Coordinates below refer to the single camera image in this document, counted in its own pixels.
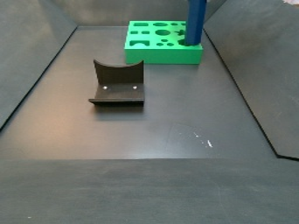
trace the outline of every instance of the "green block with holes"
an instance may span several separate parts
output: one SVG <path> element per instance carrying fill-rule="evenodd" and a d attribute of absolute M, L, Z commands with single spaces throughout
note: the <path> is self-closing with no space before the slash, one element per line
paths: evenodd
<path fill-rule="evenodd" d="M 125 63 L 200 64 L 201 45 L 184 45 L 184 21 L 130 21 Z"/>

